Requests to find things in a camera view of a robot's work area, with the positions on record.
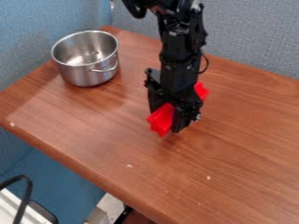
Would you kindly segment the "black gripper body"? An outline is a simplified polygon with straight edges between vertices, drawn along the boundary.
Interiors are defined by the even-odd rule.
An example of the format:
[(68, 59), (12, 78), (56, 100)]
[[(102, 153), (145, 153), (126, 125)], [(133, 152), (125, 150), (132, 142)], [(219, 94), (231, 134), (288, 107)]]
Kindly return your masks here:
[(174, 27), (162, 31), (162, 48), (158, 53), (161, 69), (148, 68), (145, 80), (156, 81), (172, 92), (195, 84), (199, 75), (205, 72), (205, 69), (200, 70), (200, 65), (207, 36), (208, 33), (200, 27)]

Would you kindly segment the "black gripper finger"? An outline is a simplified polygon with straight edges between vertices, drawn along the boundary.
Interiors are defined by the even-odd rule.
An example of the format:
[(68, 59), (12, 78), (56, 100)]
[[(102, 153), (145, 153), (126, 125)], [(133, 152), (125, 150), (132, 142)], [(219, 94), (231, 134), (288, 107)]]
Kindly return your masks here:
[(176, 105), (172, 115), (172, 133), (178, 133), (186, 128), (190, 122), (201, 119), (201, 105)]
[(146, 97), (148, 97), (149, 111), (154, 112), (165, 104), (164, 89), (157, 86), (150, 86), (148, 88)]

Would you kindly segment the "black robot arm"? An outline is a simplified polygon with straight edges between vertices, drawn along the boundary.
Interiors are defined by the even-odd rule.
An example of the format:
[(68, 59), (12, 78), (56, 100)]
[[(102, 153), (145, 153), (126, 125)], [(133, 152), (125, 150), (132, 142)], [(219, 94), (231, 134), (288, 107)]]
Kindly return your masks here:
[(121, 0), (134, 18), (156, 15), (160, 40), (160, 69), (146, 68), (144, 86), (150, 115), (146, 121), (158, 136), (177, 133), (201, 119), (208, 91), (199, 76), (209, 60), (201, 48), (208, 33), (203, 24), (201, 0)]

